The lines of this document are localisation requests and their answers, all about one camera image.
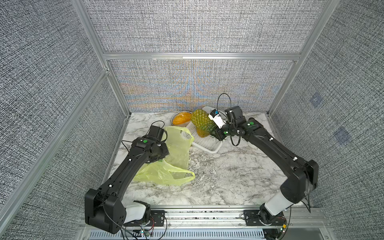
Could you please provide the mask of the pineapple with green crown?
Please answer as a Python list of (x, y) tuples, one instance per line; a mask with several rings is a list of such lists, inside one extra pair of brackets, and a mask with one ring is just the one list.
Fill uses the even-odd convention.
[(192, 113), (191, 122), (195, 125), (199, 137), (208, 137), (218, 126), (209, 118), (209, 114), (202, 110), (196, 110)]

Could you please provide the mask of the yellow-green avocado plastic bag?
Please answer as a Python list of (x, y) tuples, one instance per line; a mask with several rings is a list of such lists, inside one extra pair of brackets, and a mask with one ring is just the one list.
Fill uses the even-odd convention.
[(181, 186), (195, 179), (195, 173), (189, 171), (190, 147), (195, 138), (187, 128), (168, 126), (165, 130), (168, 133), (165, 143), (169, 155), (155, 163), (144, 164), (134, 181)]

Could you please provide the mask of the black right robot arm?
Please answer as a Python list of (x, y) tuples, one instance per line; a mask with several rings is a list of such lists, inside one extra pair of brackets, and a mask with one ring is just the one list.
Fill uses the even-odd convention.
[(283, 210), (309, 197), (317, 188), (319, 165), (290, 151), (256, 119), (246, 119), (239, 106), (226, 109), (225, 115), (224, 120), (216, 109), (209, 113), (209, 118), (217, 125), (211, 135), (219, 141), (240, 137), (266, 154), (287, 177), (280, 190), (260, 207), (258, 215), (265, 225), (269, 225)]

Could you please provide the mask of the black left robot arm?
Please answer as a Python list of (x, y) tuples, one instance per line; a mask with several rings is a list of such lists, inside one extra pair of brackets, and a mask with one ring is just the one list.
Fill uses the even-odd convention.
[(150, 126), (147, 134), (131, 142), (128, 154), (115, 172), (97, 189), (85, 194), (85, 223), (111, 234), (116, 234), (128, 223), (147, 225), (151, 222), (151, 206), (134, 201), (126, 207), (122, 199), (140, 168), (169, 155), (164, 128)]

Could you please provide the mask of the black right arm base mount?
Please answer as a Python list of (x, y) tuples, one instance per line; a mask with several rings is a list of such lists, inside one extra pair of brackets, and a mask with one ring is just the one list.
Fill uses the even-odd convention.
[(280, 226), (283, 227), (287, 225), (288, 220), (285, 217), (283, 212), (280, 212), (276, 216), (270, 215), (267, 211), (256, 210), (244, 210), (240, 215), (241, 219), (246, 222), (246, 226), (255, 227), (255, 226)]

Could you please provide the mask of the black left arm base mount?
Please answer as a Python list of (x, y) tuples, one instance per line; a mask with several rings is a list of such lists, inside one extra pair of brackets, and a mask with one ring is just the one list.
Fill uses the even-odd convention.
[(150, 217), (148, 220), (135, 220), (124, 223), (124, 227), (165, 227), (165, 211), (153, 211), (151, 210)]

